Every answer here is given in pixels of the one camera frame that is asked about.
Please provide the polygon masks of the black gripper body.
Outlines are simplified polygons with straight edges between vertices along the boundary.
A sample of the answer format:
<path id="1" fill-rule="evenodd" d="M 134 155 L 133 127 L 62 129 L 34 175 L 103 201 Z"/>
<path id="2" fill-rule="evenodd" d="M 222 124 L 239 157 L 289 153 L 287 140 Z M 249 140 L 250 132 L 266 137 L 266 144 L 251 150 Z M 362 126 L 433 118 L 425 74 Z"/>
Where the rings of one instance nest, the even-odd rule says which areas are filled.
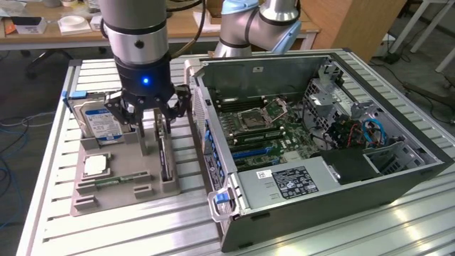
<path id="1" fill-rule="evenodd" d="M 131 104 L 154 104 L 159 98 L 169 102 L 175 94 L 171 82 L 171 55 L 166 54 L 158 61 L 147 64 L 133 64 L 115 57 L 122 81 L 123 97 Z"/>

